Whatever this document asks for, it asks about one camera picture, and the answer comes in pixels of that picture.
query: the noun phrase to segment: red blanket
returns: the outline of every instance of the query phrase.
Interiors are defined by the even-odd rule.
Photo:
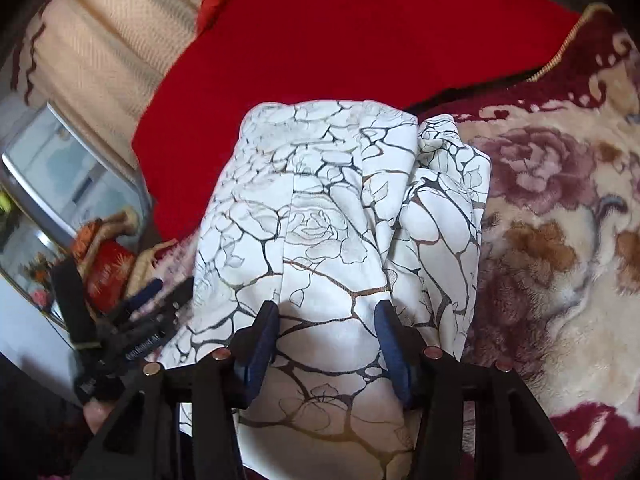
[[[180,57],[133,147],[165,238],[199,224],[264,101],[407,107],[545,64],[577,20],[548,0],[231,0]]]

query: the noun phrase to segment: beige curtain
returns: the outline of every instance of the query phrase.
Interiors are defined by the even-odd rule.
[[[133,179],[140,115],[194,38],[200,0],[50,0],[21,46],[17,90],[56,105],[84,140]]]

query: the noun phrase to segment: black device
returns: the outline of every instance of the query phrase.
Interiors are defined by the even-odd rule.
[[[389,377],[405,409],[422,420],[408,480],[459,478],[463,403],[475,402],[476,480],[578,480],[574,462],[511,362],[464,364],[425,345],[403,326],[391,302],[374,312]]]
[[[154,311],[130,321],[131,314],[162,289],[161,280],[152,280],[137,295],[103,315],[87,305],[84,283],[72,257],[55,265],[50,277],[82,367],[74,380],[74,391],[82,404],[92,397],[118,399],[124,391],[120,376],[175,335],[178,312],[193,296],[191,277],[178,284]]]
[[[265,301],[254,323],[196,364],[149,363],[90,442],[72,480],[182,480],[179,403],[190,402],[197,479],[244,479],[232,410],[257,397],[275,351],[278,306]]]

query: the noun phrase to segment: floral blanket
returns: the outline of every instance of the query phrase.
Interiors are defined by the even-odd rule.
[[[529,82],[428,110],[492,161],[463,360],[514,359],[583,479],[640,451],[640,54],[591,6]]]

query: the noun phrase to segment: pink rose pattern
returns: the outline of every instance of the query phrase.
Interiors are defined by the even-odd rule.
[[[569,134],[525,126],[493,139],[476,137],[472,145],[491,158],[489,197],[503,196],[537,215],[556,204],[575,210],[596,199],[593,150]]]

